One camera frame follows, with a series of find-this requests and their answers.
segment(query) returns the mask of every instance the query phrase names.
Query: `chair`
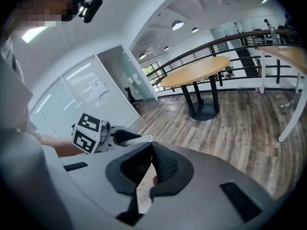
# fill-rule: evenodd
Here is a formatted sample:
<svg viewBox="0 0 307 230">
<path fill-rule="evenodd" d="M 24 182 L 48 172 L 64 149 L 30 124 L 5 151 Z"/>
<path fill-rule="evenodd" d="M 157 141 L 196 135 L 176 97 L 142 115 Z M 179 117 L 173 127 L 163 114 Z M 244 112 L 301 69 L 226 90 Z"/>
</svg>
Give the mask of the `chair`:
<svg viewBox="0 0 307 230">
<path fill-rule="evenodd" d="M 131 104 L 134 108 L 136 108 L 136 105 L 140 105 L 139 103 L 133 104 L 136 100 L 135 100 L 135 98 L 132 96 L 131 90 L 130 90 L 129 87 L 125 87 L 125 91 L 127 91 L 127 94 L 128 94 L 128 98 L 127 98 L 128 101 L 130 102 L 130 104 Z"/>
</svg>

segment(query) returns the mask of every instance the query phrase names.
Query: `white wall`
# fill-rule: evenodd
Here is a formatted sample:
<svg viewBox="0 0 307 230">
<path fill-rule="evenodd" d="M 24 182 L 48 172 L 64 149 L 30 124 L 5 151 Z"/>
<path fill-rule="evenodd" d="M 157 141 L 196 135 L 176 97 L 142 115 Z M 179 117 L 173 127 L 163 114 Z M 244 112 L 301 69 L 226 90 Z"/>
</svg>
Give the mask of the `white wall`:
<svg viewBox="0 0 307 230">
<path fill-rule="evenodd" d="M 166 53 L 161 55 L 161 56 L 158 56 L 158 57 L 155 57 L 154 59 L 150 59 L 148 61 L 145 61 L 143 63 L 140 64 L 141 68 L 144 68 L 144 67 L 147 67 L 155 62 L 158 62 L 160 58 L 163 58 L 166 56 Z"/>
<path fill-rule="evenodd" d="M 215 40 L 238 33 L 233 22 L 215 27 L 211 29 L 210 32 Z M 236 48 L 242 47 L 240 39 L 231 40 L 231 44 Z"/>
<path fill-rule="evenodd" d="M 141 100 L 142 97 L 135 91 L 135 88 L 129 82 L 126 74 L 118 65 L 118 61 L 116 60 L 118 50 L 122 51 L 123 49 L 122 47 L 117 47 L 115 49 L 108 50 L 107 52 L 100 53 L 97 56 L 101 60 L 102 64 L 104 65 L 114 82 L 117 84 L 119 89 L 124 93 L 124 95 L 128 98 L 128 94 L 127 91 L 125 91 L 125 87 L 130 87 L 132 96 L 136 100 Z"/>
<path fill-rule="evenodd" d="M 279 25 L 284 25 L 285 23 L 285 17 L 284 14 L 286 13 L 286 10 L 279 4 L 276 0 L 269 0 L 268 4 L 268 10 L 270 10 L 272 13 L 264 13 L 264 14 L 258 14 L 255 16 L 250 16 L 248 18 L 239 20 L 238 26 L 241 28 L 238 30 L 241 32 L 241 29 L 244 30 L 244 32 L 249 32 L 254 29 L 262 29 L 267 30 L 268 26 L 264 22 L 264 19 L 267 19 L 272 26 L 274 26 L 276 29 Z"/>
<path fill-rule="evenodd" d="M 212 37 L 210 30 L 206 29 L 198 31 L 192 36 L 188 37 L 186 40 L 180 42 L 174 47 L 171 47 L 164 57 L 160 57 L 156 61 L 158 62 L 159 66 L 161 66 L 168 61 L 176 58 L 177 56 L 180 56 L 191 49 L 194 49 L 213 40 L 214 38 Z"/>
<path fill-rule="evenodd" d="M 234 49 L 234 47 L 231 44 L 231 42 L 227 42 L 227 45 L 228 45 L 229 49 Z M 229 52 L 226 52 L 226 53 L 219 54 L 218 56 L 227 56 L 230 59 L 237 59 L 237 58 L 239 58 L 239 56 L 236 53 L 236 51 L 229 51 Z M 241 60 L 233 61 L 232 65 L 233 65 L 234 69 L 235 68 L 242 68 L 243 67 Z M 245 70 L 233 71 L 233 74 L 235 75 L 235 77 L 246 77 Z"/>
</svg>

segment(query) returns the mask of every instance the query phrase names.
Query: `wooden floor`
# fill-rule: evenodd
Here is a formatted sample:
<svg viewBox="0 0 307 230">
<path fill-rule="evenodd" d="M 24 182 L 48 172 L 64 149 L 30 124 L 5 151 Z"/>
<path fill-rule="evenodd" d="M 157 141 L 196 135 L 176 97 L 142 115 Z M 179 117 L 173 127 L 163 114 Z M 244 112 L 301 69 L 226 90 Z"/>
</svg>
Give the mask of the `wooden floor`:
<svg viewBox="0 0 307 230">
<path fill-rule="evenodd" d="M 212 97 L 210 93 L 201 96 Z M 300 94 L 224 92 L 218 97 L 220 113 L 214 119 L 191 119 L 180 95 L 141 105 L 141 117 L 131 128 L 141 135 L 152 135 L 154 141 L 219 157 L 256 180 L 275 199 L 291 190 L 305 164 L 307 110 L 283 143 L 278 142 L 278 136 L 290 121 Z M 294 107 L 280 108 L 292 99 Z M 151 166 L 138 187 L 140 212 L 150 207 L 148 192 L 154 176 Z"/>
</svg>

